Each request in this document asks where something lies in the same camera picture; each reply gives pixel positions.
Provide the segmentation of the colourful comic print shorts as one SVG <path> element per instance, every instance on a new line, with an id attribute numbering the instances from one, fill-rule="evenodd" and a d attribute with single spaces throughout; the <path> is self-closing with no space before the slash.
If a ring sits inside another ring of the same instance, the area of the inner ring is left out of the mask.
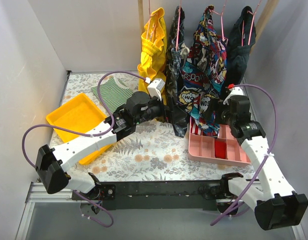
<path id="1" fill-rule="evenodd" d="M 205 121 L 203 113 L 210 100 L 220 99 L 227 74 L 228 39 L 217 34 L 213 14 L 214 6 L 206 7 L 193 34 L 193 45 L 180 70 L 184 86 L 178 96 L 178 103 L 205 135 L 217 138 L 219 124 Z"/>

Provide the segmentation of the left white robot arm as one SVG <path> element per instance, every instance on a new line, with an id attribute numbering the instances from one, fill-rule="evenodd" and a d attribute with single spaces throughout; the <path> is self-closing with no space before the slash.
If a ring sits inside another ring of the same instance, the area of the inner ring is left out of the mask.
<path id="1" fill-rule="evenodd" d="M 135 132 L 137 125 L 158 120 L 178 125 L 187 114 L 172 98 L 170 105 L 164 105 L 158 97 L 150 97 L 145 92 L 135 92 L 125 104 L 119 106 L 113 117 L 107 117 L 85 136 L 50 148 L 39 148 L 35 170 L 48 194 L 63 189 L 77 190 L 89 200 L 100 195 L 100 182 L 92 174 L 75 176 L 69 170 L 82 158 L 102 147 L 114 144 Z"/>

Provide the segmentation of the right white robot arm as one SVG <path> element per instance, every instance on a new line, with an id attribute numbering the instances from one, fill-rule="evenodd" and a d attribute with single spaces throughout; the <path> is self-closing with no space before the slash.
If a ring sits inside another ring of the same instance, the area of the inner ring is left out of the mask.
<path id="1" fill-rule="evenodd" d="M 258 225 L 265 231 L 299 225 L 308 207 L 308 198 L 298 194 L 281 172 L 264 129 L 251 119 L 248 97 L 229 96 L 223 104 L 221 119 L 229 126 L 256 172 L 250 181 L 238 172 L 222 176 L 220 194 L 226 199 L 234 196 L 237 199 L 210 225 L 214 226 L 230 214 L 239 200 L 254 211 Z"/>

